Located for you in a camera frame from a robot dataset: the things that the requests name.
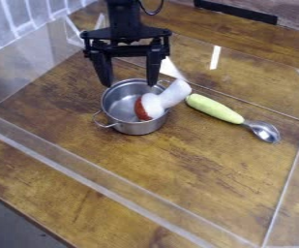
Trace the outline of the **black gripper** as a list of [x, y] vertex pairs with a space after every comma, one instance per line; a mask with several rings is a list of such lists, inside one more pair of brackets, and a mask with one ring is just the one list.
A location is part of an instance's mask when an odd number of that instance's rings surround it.
[[142, 25], [139, 28], [114, 29], [111, 27], [83, 31], [83, 53], [91, 58], [102, 85], [111, 87], [111, 57], [147, 56], [149, 86], [155, 86], [161, 68], [161, 58], [170, 55], [169, 29]]

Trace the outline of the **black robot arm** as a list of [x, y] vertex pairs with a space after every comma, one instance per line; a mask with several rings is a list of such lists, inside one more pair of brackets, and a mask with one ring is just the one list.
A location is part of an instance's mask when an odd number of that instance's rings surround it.
[[149, 86], [157, 84], [162, 60], [170, 55], [173, 32], [143, 25], [141, 11], [154, 16], [163, 3], [161, 0], [157, 10], [149, 12], [142, 0], [107, 0], [110, 27], [81, 33], [85, 57], [91, 60], [106, 87], [113, 84], [113, 57], [146, 57], [147, 83]]

